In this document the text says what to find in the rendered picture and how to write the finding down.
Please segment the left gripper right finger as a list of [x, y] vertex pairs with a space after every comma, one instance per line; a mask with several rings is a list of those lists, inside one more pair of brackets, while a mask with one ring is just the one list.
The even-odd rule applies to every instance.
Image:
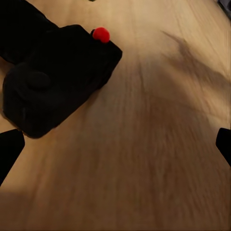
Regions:
[[220, 128], [218, 131], [216, 145], [223, 157], [231, 167], [231, 130]]

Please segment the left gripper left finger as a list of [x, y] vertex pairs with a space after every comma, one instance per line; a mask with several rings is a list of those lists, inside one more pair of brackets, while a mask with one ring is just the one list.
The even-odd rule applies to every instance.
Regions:
[[0, 186], [25, 146], [20, 128], [0, 133]]

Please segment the digital camera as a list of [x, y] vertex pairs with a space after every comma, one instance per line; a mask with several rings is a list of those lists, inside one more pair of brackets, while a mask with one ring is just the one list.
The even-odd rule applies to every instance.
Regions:
[[121, 56], [106, 28], [57, 26], [32, 4], [0, 0], [0, 59], [13, 65], [2, 85], [2, 112], [32, 138], [101, 89]]

